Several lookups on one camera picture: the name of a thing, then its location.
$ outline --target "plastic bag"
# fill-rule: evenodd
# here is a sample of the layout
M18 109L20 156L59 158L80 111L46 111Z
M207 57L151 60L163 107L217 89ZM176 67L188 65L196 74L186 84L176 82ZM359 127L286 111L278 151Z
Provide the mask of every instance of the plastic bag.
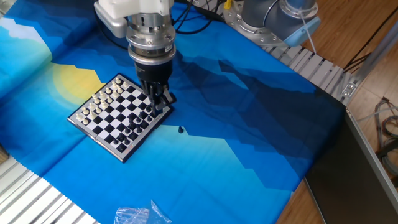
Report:
M146 208L119 208L114 224L169 224L172 221L165 217L151 200Z

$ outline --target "blue fabric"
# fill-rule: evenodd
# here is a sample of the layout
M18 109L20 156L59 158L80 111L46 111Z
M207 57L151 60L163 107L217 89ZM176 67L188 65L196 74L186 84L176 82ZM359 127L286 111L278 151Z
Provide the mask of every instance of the blue fabric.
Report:
M37 59L34 69L22 64L19 72L16 63L0 62L0 83L10 89L0 99L4 147L101 223L112 223L119 207L150 200L174 223L275 223L316 157L333 143L343 105L213 22L199 34L177 36L169 80L175 110L122 164L67 122L80 105L54 84L58 65L95 70L103 83L117 73L137 81L128 53L97 29L91 4L20 0L7 14L34 27L50 55ZM176 4L173 15L184 8ZM187 21L182 30L205 23ZM0 38L19 43L11 31L0 26ZM0 55L24 48L5 51L0 42ZM5 82L9 77L13 82Z

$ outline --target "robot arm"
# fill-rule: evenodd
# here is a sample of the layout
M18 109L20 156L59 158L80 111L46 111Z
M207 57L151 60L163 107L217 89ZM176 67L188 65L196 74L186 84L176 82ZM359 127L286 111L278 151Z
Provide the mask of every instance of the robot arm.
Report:
M176 53L175 29L170 16L173 4L174 0L95 2L96 13L106 27L116 37L127 38L129 55L136 64L142 89L156 110L176 101L169 93L168 84ZM235 28L252 40L261 35L259 29L267 28L288 45L295 46L308 38L302 20L306 21L309 33L319 26L317 11L316 0L245 0L242 19L238 20L242 22Z
M127 38L142 89L156 110L176 101L168 84L176 53L170 16L173 4L174 0L99 0L94 4L106 27L116 37Z

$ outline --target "black cable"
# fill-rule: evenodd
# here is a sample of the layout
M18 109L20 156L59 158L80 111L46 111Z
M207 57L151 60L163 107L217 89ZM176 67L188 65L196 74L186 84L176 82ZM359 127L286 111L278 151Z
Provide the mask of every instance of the black cable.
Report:
M192 18L186 19L185 21L190 21L190 20L193 20L193 19L198 19L198 18L201 18L201 17L203 17L203 16L205 16L205 15L195 16L195 17L192 17Z
M371 36L371 38L369 38L369 40L362 46L362 48L359 50L358 53L356 53L356 55L348 62L348 64L344 67L344 70L346 70L350 65L352 65L354 62L353 60L355 60L356 57L358 57L358 55L365 49L365 47L367 45L369 45L369 43L373 40L373 38L376 36L376 34L381 30L381 28L387 23L388 20L391 19L391 17L398 11L398 7L396 7L393 12L391 14L389 14L389 16L383 21L383 23L377 28L377 30L373 33L373 35Z
M178 31L178 30L181 28L182 24L184 24L185 20L187 19L187 16L188 16L188 14L189 14L189 10L190 10L191 7L192 7L192 2L193 2L193 0L191 0L191 1L189 2L189 5L188 5L188 7L187 7L187 10L186 10L186 13L185 13L185 15L184 15L184 18L182 19L180 25L176 28L175 31Z
M104 37L107 38L107 40L110 41L112 44L114 44L114 45L120 47L121 49L128 50L127 47L122 46L122 45L116 43L115 41L113 41L113 40L112 40L110 37L108 37L108 36L105 34L105 32L102 30L102 27L101 27L101 24L100 24L100 19L98 18L97 13L95 12L95 8L94 8L94 3L95 3L95 2L96 2L96 0L93 0L93 12L94 12L95 21L97 22L97 26L98 26L99 31L101 31L101 33L104 35Z
M182 4L186 4L186 5L189 4L189 1L187 1L187 0L174 0L174 2L178 2L178 3L182 3ZM195 5L192 5L192 6L195 8L195 10L196 10L197 13L200 13L200 14L206 16L207 19L213 19L214 21L225 22L223 16L217 14L216 12L213 12L213 11L211 11L211 10L207 10L207 9L204 9L204 8L201 8L201 7L197 7L197 6L195 6Z
M206 0L206 4L207 4L207 10L210 11L209 0Z
M381 105L387 104L389 107L395 107L387 98L381 99L381 101L376 105L375 111L380 110ZM377 152L378 158L382 161L384 167L394 176L398 176L398 167L391 162L388 153L398 149L398 135L392 134L387 128L386 124L390 121L398 121L398 116L391 109L393 116L388 117L383 122L380 122L379 114L376 114L376 127L377 127L377 138L379 141L379 151ZM383 141L383 134L388 135L386 141Z
M363 56L363 57L360 57L360 58L356 59L355 61L352 62L352 64L355 63L355 62L358 62L358 61L360 61L360 60L362 60L362 59L367 59L367 58L369 57L370 54L371 54L371 53L368 53L367 55L365 55L365 56Z
M220 1L217 0L217 5L216 5L216 8L215 8L215 12L217 12L219 6L220 6ZM202 31L204 31L208 26L210 26L211 22L213 22L213 19L210 19L207 22L206 25L204 25L202 28L200 28L198 30L195 30L195 31L185 32L185 31L176 30L175 32L178 33L178 34L185 34L185 35L198 34L198 33L202 32Z
M360 67L355 68L355 69L351 72L351 74L354 74L356 71L358 71L359 68L360 68Z
M182 11L181 15L175 20L175 22L179 21L181 19L181 17L187 12L188 7L186 9L184 9L184 11Z
M358 65L361 65L361 64L362 64L363 62L365 62L365 61L366 61L366 58L362 59L361 61L359 61L358 63L352 65L351 67L346 68L344 71L345 71L345 72L348 72L348 71L352 70L353 68L357 67Z

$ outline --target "metal bracket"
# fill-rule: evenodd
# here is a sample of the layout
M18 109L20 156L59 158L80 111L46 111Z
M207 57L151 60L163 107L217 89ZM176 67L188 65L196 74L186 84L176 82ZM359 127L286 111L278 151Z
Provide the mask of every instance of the metal bracket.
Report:
M94 8L98 18L103 21L115 37L126 37L127 20L125 18L113 19L98 2L94 3Z
M1 14L5 15L15 2L16 0L0 0L0 18Z
M343 90L343 92L341 93L341 95L343 96L343 97L352 97L352 95L354 94L354 92L355 92L355 90L357 89L358 87L354 84L354 83L349 83L349 84L347 84L346 85L346 88L344 88L344 90Z

